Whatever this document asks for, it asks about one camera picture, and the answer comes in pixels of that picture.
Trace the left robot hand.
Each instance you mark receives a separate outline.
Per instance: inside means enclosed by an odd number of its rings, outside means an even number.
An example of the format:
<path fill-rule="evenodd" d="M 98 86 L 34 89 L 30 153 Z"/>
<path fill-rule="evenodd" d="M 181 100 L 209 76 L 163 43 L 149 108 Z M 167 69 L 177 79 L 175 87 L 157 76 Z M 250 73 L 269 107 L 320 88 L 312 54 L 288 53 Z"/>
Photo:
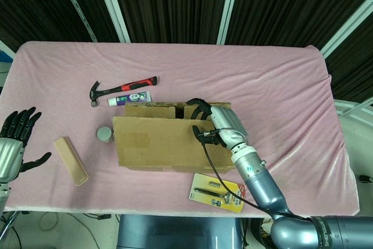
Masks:
<path fill-rule="evenodd" d="M 1 183 L 15 180 L 20 173 L 44 164 L 52 155 L 45 153 L 39 159 L 24 162 L 24 151 L 31 137 L 36 121 L 41 117 L 35 107 L 14 111 L 1 127 Z"/>

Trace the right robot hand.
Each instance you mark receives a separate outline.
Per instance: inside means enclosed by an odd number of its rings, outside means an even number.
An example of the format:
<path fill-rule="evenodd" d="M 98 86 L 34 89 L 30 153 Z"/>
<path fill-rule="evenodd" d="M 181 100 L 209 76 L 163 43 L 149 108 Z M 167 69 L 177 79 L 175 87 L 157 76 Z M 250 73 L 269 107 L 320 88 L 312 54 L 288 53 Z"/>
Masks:
<path fill-rule="evenodd" d="M 231 150 L 236 146 L 248 145 L 248 133 L 242 125 L 240 119 L 232 109 L 212 106 L 203 99 L 194 98 L 188 100 L 187 105 L 197 105 L 191 119 L 195 120 L 202 113 L 201 120 L 210 117 L 214 128 L 205 132 L 199 130 L 196 125 L 192 126 L 195 138 L 202 144 L 221 144 L 224 148 Z"/>

